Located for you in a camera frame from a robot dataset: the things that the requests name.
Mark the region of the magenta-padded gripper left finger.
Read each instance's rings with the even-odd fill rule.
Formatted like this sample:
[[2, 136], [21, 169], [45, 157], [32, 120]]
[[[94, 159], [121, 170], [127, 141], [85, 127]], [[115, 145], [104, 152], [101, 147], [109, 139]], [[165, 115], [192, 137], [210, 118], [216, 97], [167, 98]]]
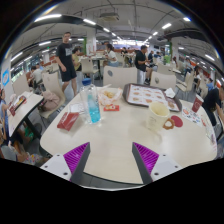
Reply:
[[90, 143], [84, 143], [69, 152], [55, 154], [41, 168], [77, 185], [81, 182], [83, 170], [90, 154]]

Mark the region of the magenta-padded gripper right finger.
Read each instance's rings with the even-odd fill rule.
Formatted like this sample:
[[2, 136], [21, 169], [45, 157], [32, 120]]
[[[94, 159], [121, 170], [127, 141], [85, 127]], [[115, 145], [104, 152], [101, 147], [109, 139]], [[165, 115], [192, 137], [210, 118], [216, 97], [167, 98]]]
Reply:
[[167, 154], [158, 154], [136, 142], [132, 144], [132, 153], [144, 185], [150, 184], [182, 169], [182, 167]]

